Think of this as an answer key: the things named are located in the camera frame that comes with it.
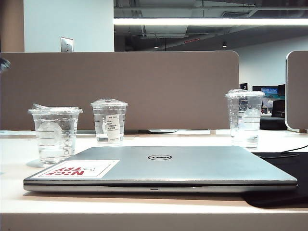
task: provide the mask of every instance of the clear plastic cup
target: clear plastic cup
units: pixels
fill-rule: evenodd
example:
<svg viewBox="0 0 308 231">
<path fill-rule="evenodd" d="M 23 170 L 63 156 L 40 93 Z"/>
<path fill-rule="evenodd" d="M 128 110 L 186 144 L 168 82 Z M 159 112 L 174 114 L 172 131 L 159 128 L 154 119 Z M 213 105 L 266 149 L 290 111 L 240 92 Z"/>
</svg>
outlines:
<svg viewBox="0 0 308 231">
<path fill-rule="evenodd" d="M 33 116 L 43 164 L 54 164 L 74 155 L 78 116 L 82 112 L 78 107 L 46 107 L 35 103 L 28 110 Z"/>
<path fill-rule="evenodd" d="M 100 143 L 121 143 L 124 135 L 126 102 L 100 99 L 91 103 L 96 139 Z"/>
<path fill-rule="evenodd" d="M 230 90 L 226 94 L 232 142 L 245 148 L 256 148 L 262 97 L 261 91 Z"/>
</svg>

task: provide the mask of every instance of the desk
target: desk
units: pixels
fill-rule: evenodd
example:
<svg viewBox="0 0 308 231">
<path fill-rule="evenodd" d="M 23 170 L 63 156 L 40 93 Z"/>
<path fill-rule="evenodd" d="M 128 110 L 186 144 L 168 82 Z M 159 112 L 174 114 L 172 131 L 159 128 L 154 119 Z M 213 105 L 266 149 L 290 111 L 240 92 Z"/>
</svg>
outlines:
<svg viewBox="0 0 308 231">
<path fill-rule="evenodd" d="M 253 152 L 304 146 L 308 134 L 261 130 Z M 124 146 L 231 145 L 228 130 L 216 134 L 179 130 L 125 135 Z M 94 135 L 77 135 L 76 152 L 96 146 Z M 217 194 L 52 194 L 28 192 L 23 179 L 40 169 L 34 132 L 1 134 L 1 230 L 307 230 L 308 208 L 261 209 L 241 196 Z"/>
</svg>

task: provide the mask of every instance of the cup label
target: cup label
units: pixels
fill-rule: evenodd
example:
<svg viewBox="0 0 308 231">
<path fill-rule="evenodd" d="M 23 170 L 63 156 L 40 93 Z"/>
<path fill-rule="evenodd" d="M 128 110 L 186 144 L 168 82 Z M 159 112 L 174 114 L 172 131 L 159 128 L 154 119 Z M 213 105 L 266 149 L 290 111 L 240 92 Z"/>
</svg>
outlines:
<svg viewBox="0 0 308 231">
<path fill-rule="evenodd" d="M 118 162 L 119 160 L 66 160 L 31 178 L 100 179 Z"/>
<path fill-rule="evenodd" d="M 108 142 L 120 141 L 120 120 L 119 114 L 106 115 Z"/>
</svg>

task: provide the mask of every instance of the red and white sticker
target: red and white sticker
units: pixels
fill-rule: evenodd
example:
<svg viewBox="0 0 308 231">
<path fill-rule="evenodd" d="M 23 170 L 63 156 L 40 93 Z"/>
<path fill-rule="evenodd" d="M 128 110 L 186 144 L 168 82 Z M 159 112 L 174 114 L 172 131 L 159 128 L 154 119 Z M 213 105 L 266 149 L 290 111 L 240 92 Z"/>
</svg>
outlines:
<svg viewBox="0 0 308 231">
<path fill-rule="evenodd" d="M 100 179 L 120 160 L 66 160 L 34 175 L 37 179 Z"/>
</svg>

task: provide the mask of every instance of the switch plate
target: switch plate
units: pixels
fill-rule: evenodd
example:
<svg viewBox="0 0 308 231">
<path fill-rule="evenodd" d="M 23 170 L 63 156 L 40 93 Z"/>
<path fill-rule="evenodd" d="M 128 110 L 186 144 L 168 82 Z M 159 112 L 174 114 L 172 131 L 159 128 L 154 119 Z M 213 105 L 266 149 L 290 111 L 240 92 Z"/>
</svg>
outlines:
<svg viewBox="0 0 308 231">
<path fill-rule="evenodd" d="M 61 52 L 73 51 L 73 39 L 61 37 Z"/>
</svg>

